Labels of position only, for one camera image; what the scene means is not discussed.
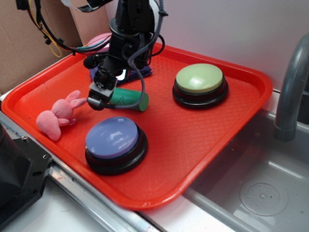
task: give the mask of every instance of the green button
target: green button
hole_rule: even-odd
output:
[[[193,64],[181,69],[176,76],[178,87],[187,93],[202,94],[215,90],[223,79],[222,71],[211,64]]]

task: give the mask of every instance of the gray faucet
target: gray faucet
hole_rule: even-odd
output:
[[[309,34],[298,43],[283,82],[274,127],[282,142],[295,138],[297,121],[309,124]]]

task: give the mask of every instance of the stainless steel sink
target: stainless steel sink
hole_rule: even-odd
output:
[[[261,110],[184,196],[236,231],[308,231],[309,128],[279,142],[274,119]]]

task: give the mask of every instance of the orange plastic tray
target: orange plastic tray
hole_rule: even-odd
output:
[[[76,123],[62,127],[57,142],[49,140],[35,120],[54,102],[79,89],[87,97],[91,80],[84,56],[68,56],[14,89],[2,103],[3,112],[34,136],[115,203],[132,210],[154,208],[179,196],[218,155],[238,131],[269,99],[272,84],[263,73],[210,57],[166,47],[153,57],[153,74],[145,78],[150,103],[145,112],[94,111],[88,104],[74,112]],[[229,83],[229,94],[220,105],[207,110],[180,107],[172,97],[177,72],[195,63],[218,66]],[[139,81],[125,86],[140,90]],[[149,150],[130,172],[102,176],[89,168],[84,155],[85,137],[97,123],[112,116],[126,116],[146,133]]]

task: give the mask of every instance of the pink stuffed bunny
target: pink stuffed bunny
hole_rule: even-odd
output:
[[[37,125],[51,140],[57,141],[60,138],[60,127],[70,124],[73,121],[73,110],[86,103],[86,98],[78,99],[80,95],[79,90],[73,91],[66,99],[56,101],[51,111],[43,111],[37,117]]]

